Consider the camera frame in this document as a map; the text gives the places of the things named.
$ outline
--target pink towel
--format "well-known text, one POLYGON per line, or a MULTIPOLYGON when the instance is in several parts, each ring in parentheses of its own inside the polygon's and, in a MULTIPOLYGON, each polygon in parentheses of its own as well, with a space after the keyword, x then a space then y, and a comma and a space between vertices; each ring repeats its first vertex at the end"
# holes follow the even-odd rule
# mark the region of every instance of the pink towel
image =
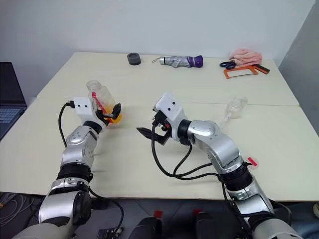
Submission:
POLYGON ((249 49, 238 49, 231 53, 229 60, 234 61, 237 66, 251 66, 254 64, 260 64, 262 56, 259 52, 255 52, 249 49))

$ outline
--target laptop keyboard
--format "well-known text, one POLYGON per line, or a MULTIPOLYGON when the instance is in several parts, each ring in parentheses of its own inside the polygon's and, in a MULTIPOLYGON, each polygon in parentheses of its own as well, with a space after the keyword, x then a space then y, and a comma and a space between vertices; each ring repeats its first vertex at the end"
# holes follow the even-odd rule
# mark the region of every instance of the laptop keyboard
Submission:
POLYGON ((21 109, 0 109, 0 123, 10 123, 21 109))

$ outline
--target black tape roll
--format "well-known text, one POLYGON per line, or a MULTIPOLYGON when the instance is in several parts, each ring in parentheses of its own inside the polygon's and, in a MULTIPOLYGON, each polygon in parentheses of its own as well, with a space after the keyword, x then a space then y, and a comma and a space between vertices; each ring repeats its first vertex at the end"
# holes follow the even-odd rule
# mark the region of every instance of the black tape roll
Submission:
POLYGON ((128 61, 130 65, 133 65, 133 66, 139 65, 141 63, 140 55, 135 52, 130 53, 128 54, 128 61))

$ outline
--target table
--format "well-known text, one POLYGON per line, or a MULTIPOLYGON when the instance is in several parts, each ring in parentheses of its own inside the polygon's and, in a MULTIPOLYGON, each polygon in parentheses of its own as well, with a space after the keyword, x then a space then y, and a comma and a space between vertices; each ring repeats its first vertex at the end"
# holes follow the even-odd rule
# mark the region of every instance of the table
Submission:
POLYGON ((86 83, 99 80, 124 105, 154 103, 171 91, 182 103, 226 104, 234 96, 246 96, 253 105, 298 106, 273 60, 264 60, 268 75, 226 80, 219 63, 226 59, 204 58, 202 68, 163 66, 152 63, 158 56, 141 55, 131 66, 126 54, 77 52, 52 78, 38 97, 87 96, 86 83))
MULTIPOLYGON (((120 126, 105 130, 98 140, 91 182, 97 193, 123 198, 223 198, 216 178, 179 181, 163 175, 154 162, 150 140, 135 129, 151 127, 154 103, 170 90, 191 120, 218 121, 229 98, 247 96, 249 105, 242 117, 231 120, 223 132, 244 158, 259 161, 252 174, 266 195, 280 201, 319 200, 319 191, 314 190, 319 138, 273 61, 263 63, 271 69, 269 75, 226 80, 218 66, 223 59, 205 58, 202 69, 174 69, 150 63, 157 56, 141 57, 141 65, 130 66, 125 54, 75 53, 0 142, 0 191, 47 193, 64 149, 57 127, 59 111, 72 97, 87 95, 88 80, 98 79, 124 110, 120 126)), ((65 135, 79 124, 75 110, 67 108, 65 135)), ((165 146, 157 145, 157 151, 164 168, 172 172, 187 147, 169 140, 165 146)), ((180 170, 207 162, 205 153, 194 147, 180 170)))
MULTIPOLYGON (((56 178, 63 143, 57 116, 63 98, 36 99, 0 143, 0 190, 46 194, 56 178)), ((189 119, 219 120, 224 104, 184 104, 189 119)), ((157 168, 151 142, 135 129, 150 127, 152 105, 126 106, 119 128, 100 134, 95 150, 92 189, 110 197, 222 199, 214 177, 195 181, 168 178, 157 168)), ((63 130, 69 134, 80 123, 75 110, 67 108, 63 130)), ((243 157, 260 163, 252 170, 268 197, 274 200, 318 200, 317 172, 319 139, 300 107, 248 105, 240 119, 224 129, 238 145, 243 157)), ((187 147, 169 140, 157 145, 164 168, 172 171, 187 147)), ((207 163, 196 147, 181 171, 207 163)))

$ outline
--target clear plastic bottle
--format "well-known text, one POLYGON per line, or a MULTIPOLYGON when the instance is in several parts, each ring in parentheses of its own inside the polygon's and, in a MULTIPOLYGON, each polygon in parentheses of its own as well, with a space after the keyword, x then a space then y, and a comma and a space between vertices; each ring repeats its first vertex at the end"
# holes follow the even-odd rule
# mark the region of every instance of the clear plastic bottle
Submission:
MULTIPOLYGON (((105 113, 112 113, 113 107, 115 105, 115 100, 113 99, 111 93, 109 92, 108 88, 106 86, 102 86, 101 83, 97 80, 89 81, 86 83, 86 86, 89 90, 89 98, 93 98, 93 95, 95 94, 98 107, 105 113)), ((112 119, 111 123, 118 123, 121 120, 121 114, 118 116, 117 119, 112 119)))
POLYGON ((225 117, 220 122, 219 127, 225 127, 226 123, 229 119, 236 119, 241 116, 241 113, 244 107, 247 105, 248 99, 247 97, 234 97, 232 101, 227 104, 225 117))

